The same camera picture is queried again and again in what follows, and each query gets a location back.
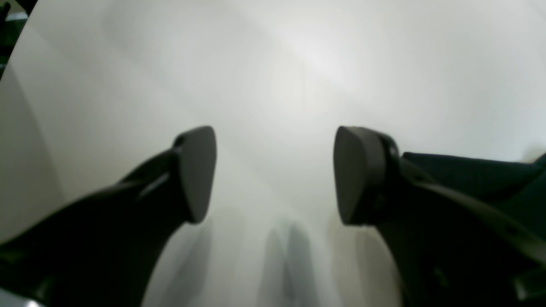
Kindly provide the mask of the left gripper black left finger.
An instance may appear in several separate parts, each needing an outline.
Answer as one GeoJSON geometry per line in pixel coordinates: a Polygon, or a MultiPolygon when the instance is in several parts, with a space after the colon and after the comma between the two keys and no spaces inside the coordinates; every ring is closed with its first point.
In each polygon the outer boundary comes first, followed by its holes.
{"type": "Polygon", "coordinates": [[[119,182],[54,212],[1,245],[1,288],[47,307],[139,307],[170,237],[201,223],[217,159],[211,126],[119,182]]]}

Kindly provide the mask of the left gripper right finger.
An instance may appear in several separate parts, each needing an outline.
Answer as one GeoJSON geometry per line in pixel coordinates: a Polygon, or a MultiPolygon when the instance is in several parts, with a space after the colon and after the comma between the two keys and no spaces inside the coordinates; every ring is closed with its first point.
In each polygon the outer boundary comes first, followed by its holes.
{"type": "Polygon", "coordinates": [[[543,307],[545,239],[435,182],[403,154],[384,133],[336,131],[339,216],[345,225],[380,233],[401,279],[402,305],[543,307]]]}

